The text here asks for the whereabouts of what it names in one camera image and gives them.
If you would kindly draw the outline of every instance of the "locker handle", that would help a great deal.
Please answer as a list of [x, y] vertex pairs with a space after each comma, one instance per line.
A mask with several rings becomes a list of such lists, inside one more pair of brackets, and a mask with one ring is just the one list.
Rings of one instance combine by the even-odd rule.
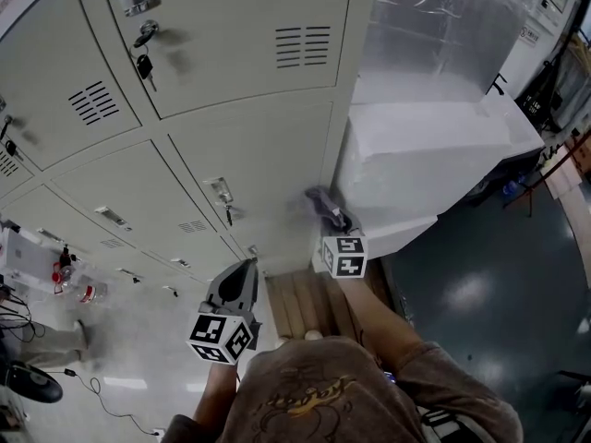
[[60, 245], [65, 245], [66, 244], [66, 242], [62, 238], [60, 238], [59, 236], [57, 236], [57, 235], [55, 235], [53, 233], [48, 232], [44, 228], [38, 228], [37, 229], [37, 233], [42, 234], [46, 238], [49, 238], [50, 240], [53, 240], [56, 243], [59, 243]]
[[130, 270], [123, 269], [123, 268], [117, 268], [116, 270], [118, 272], [121, 272], [122, 274], [125, 274], [126, 276], [129, 276], [133, 280], [134, 284], [141, 282], [140, 279], [143, 279], [142, 276], [140, 276], [139, 274], [136, 274], [134, 272], [131, 272]]
[[95, 213], [103, 215], [105, 219], [107, 219], [111, 223], [114, 223], [115, 226], [117, 226], [118, 228], [123, 228], [127, 232], [130, 232], [132, 230], [132, 228], [128, 225], [128, 223], [125, 220], [123, 220], [119, 215], [117, 215], [108, 207], [99, 207], [95, 210]]
[[170, 262], [175, 262], [177, 264], [180, 264], [183, 268], [190, 268], [191, 265], [189, 263], [187, 263], [184, 259], [181, 258], [177, 258], [177, 259], [171, 259]]
[[220, 199], [219, 202], [215, 202], [216, 205], [226, 206], [227, 204], [234, 202], [230, 187], [228, 187], [228, 183], [225, 182], [223, 177], [216, 177], [215, 179], [203, 181], [203, 184], [211, 186], [217, 198]]

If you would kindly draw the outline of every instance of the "locker vent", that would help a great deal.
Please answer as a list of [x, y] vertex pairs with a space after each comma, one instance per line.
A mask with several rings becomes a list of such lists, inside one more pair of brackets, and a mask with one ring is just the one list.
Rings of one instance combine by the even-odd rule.
[[275, 30], [277, 68], [325, 65], [330, 42], [330, 26], [279, 28]]
[[119, 247], [119, 246], [123, 246], [123, 243], [121, 243], [118, 240], [112, 239], [112, 240], [104, 240], [101, 241], [101, 243], [103, 243], [103, 245], [107, 246], [107, 247]]
[[18, 170], [18, 165], [4, 151], [0, 151], [0, 153], [0, 174], [4, 177], [10, 177], [12, 173]]
[[178, 225], [181, 230], [185, 233], [194, 233], [207, 230], [207, 226], [203, 224], [203, 221], [193, 221], [191, 223], [181, 223]]
[[92, 125], [119, 111], [109, 90], [101, 81], [75, 93], [68, 100], [87, 125]]

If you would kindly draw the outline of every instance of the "door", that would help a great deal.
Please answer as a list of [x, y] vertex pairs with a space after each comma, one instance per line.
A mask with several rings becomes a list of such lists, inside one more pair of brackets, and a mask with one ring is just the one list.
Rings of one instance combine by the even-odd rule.
[[7, 135], [40, 169], [139, 126], [79, 0], [39, 0], [0, 41]]
[[122, 237], [202, 281], [238, 261], [151, 141], [85, 164], [54, 181], [94, 212], [97, 222], [120, 227]]
[[157, 91], [145, 85], [161, 117], [335, 85], [348, 0], [162, 0], [135, 17], [109, 1], [126, 47], [146, 20], [159, 25], [148, 42]]
[[58, 250], [67, 245], [71, 253], [119, 275], [121, 281], [133, 282], [130, 274], [142, 281], [180, 275], [90, 221], [46, 186], [37, 187], [3, 208], [2, 217]]
[[255, 245], [261, 261], [270, 258], [280, 266], [309, 260], [303, 244], [313, 214], [304, 192], [319, 182], [331, 108], [325, 103], [171, 132], [189, 171], [226, 222], [223, 179], [232, 196], [228, 229], [243, 251]]
[[10, 156], [0, 144], [0, 198], [32, 178], [16, 156]]
[[133, 249], [120, 238], [74, 210], [46, 186], [39, 186], [2, 209], [9, 219], [40, 239], [51, 240], [57, 248], [65, 244], [84, 258], [113, 249], [122, 253]]

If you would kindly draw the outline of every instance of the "shoe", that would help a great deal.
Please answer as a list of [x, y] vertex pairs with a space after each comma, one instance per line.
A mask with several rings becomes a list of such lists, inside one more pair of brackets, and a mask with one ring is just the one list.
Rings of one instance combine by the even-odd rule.
[[306, 332], [304, 335], [304, 340], [314, 341], [314, 340], [322, 340], [324, 338], [322, 333], [320, 333], [317, 329], [311, 329], [310, 331]]
[[291, 340], [292, 339], [287, 336], [280, 336], [275, 343], [275, 349], [281, 348], [284, 344]]

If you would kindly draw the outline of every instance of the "black cable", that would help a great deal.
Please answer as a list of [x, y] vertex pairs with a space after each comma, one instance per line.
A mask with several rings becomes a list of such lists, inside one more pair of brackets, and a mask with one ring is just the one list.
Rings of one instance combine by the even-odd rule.
[[122, 415], [118, 415], [116, 413], [109, 412], [106, 409], [106, 407], [104, 406], [103, 397], [101, 396], [101, 381], [99, 379], [97, 379], [96, 377], [93, 377], [90, 380], [90, 386], [87, 386], [86, 383], [84, 382], [84, 380], [82, 380], [82, 377], [80, 377], [78, 374], [76, 374], [76, 372], [72, 371], [71, 369], [66, 369], [65, 371], [51, 371], [51, 372], [48, 372], [47, 374], [65, 374], [66, 376], [70, 376], [70, 377], [76, 376], [78, 379], [80, 379], [82, 386], [84, 386], [86, 389], [88, 389], [90, 392], [92, 392], [94, 395], [96, 395], [99, 398], [99, 402], [101, 403], [103, 410], [105, 412], [107, 412], [109, 415], [116, 417], [116, 418], [126, 418], [126, 417], [130, 418], [131, 421], [134, 423], [134, 425], [138, 428], [138, 430], [141, 433], [143, 433], [144, 435], [150, 435], [151, 437], [157, 437], [159, 435], [158, 433], [147, 432], [147, 431], [143, 430], [141, 428], [141, 426], [138, 425], [138, 422], [136, 422], [136, 419], [134, 418], [134, 416], [131, 413], [124, 413]]
[[[21, 305], [24, 306], [27, 309], [27, 316], [25, 317], [24, 315], [15, 312], [14, 310], [12, 310], [11, 308], [5, 307], [3, 305], [0, 305], [0, 308], [7, 310], [7, 312], [3, 312], [0, 313], [0, 317], [16, 317], [17, 319], [12, 319], [12, 320], [8, 320], [10, 322], [16, 322], [18, 323], [18, 325], [13, 326], [7, 326], [6, 323], [0, 324], [0, 330], [7, 330], [10, 331], [10, 333], [19, 341], [24, 342], [24, 343], [30, 343], [31, 341], [33, 341], [35, 338], [42, 338], [43, 336], [45, 336], [45, 332], [47, 331], [45, 326], [42, 325], [41, 323], [35, 323], [32, 320], [32, 313], [30, 312], [29, 306], [27, 305], [27, 303], [21, 299], [20, 297], [18, 297], [17, 295], [14, 295], [13, 293], [10, 295], [10, 302], [17, 304], [17, 305]], [[43, 328], [43, 333], [39, 334], [37, 332], [37, 326], [42, 327]], [[31, 327], [31, 329], [33, 330], [33, 334], [30, 337], [30, 340], [23, 340], [22, 338], [20, 338], [19, 336], [17, 336], [17, 334], [13, 331], [13, 329], [24, 329], [26, 327]]]

